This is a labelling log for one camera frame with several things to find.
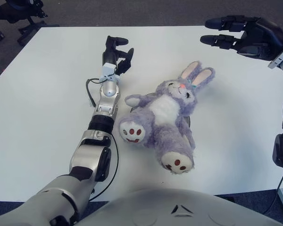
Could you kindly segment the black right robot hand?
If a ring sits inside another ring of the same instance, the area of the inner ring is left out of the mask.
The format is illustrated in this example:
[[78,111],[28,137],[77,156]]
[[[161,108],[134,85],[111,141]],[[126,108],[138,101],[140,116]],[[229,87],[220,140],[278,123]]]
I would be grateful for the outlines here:
[[200,42],[212,47],[234,49],[239,55],[265,61],[272,61],[283,52],[283,30],[262,17],[228,15],[207,20],[205,27],[219,31],[243,31],[240,38],[224,34],[201,36]]

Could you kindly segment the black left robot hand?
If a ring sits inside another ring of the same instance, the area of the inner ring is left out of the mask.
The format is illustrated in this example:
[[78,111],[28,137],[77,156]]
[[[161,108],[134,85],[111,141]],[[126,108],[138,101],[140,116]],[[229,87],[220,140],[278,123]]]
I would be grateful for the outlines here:
[[120,37],[108,36],[106,40],[106,49],[102,54],[102,64],[110,63],[116,66],[115,74],[121,75],[131,67],[131,59],[133,57],[134,48],[123,52],[117,50],[117,46],[127,45],[128,39]]

